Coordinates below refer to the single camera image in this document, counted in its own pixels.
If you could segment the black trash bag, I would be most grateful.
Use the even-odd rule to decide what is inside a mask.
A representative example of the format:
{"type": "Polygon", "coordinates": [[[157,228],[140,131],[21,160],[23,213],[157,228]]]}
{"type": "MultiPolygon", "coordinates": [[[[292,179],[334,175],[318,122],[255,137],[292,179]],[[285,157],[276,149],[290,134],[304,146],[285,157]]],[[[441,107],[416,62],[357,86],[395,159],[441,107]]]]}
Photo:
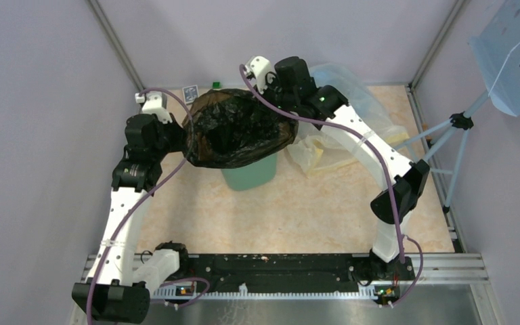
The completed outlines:
{"type": "Polygon", "coordinates": [[[264,106],[250,91],[210,90],[184,118],[184,157],[195,167],[236,169],[294,142],[299,122],[264,106]]]}

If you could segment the green plastic trash bin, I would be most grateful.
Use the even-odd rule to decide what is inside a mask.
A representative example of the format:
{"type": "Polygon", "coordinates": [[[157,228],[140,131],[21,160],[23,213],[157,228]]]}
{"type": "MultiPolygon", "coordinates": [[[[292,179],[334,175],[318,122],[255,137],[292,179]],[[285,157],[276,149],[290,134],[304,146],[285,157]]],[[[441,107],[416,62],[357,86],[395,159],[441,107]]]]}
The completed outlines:
{"type": "Polygon", "coordinates": [[[277,172],[278,155],[272,154],[245,167],[222,169],[221,173],[229,188],[245,191],[271,181],[277,172]]]}

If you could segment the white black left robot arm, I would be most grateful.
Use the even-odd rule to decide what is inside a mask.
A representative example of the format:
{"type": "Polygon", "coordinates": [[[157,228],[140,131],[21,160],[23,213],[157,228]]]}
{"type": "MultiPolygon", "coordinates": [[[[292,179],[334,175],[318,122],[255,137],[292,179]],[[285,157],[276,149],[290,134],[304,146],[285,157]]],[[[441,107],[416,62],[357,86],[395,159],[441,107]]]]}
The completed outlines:
{"type": "Polygon", "coordinates": [[[74,302],[85,313],[86,324],[144,321],[157,288],[171,277],[189,274],[190,262],[172,248],[160,248],[135,269],[135,250],[150,201],[169,176],[161,162],[185,145],[185,131],[173,116],[136,114],[125,125],[127,143],[112,172],[107,224],[92,268],[72,288],[74,302]]]}

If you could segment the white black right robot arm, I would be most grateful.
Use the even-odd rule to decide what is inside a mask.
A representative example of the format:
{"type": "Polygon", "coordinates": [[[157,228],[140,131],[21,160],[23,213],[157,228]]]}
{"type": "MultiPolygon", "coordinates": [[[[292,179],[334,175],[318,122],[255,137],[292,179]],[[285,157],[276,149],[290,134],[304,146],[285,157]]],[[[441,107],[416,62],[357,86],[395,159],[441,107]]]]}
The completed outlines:
{"type": "Polygon", "coordinates": [[[378,219],[370,271],[387,279],[403,259],[405,228],[423,194],[430,167],[400,154],[385,141],[384,131],[372,119],[377,101],[344,68],[324,64],[309,68],[292,56],[272,64],[253,58],[246,76],[256,80],[259,99],[286,117],[311,123],[332,143],[354,156],[376,180],[380,193],[370,203],[378,219]]]}

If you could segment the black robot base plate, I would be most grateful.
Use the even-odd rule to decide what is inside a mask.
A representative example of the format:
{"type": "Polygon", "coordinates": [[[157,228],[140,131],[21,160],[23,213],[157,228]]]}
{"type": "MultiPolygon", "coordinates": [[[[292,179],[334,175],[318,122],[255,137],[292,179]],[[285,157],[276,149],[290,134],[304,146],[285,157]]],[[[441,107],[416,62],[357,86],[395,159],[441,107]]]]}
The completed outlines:
{"type": "Polygon", "coordinates": [[[198,277],[198,290],[236,293],[245,285],[250,293],[354,293],[373,284],[401,284],[413,280],[411,258],[384,262],[368,253],[326,254],[201,254],[181,257],[170,280],[198,277]]]}

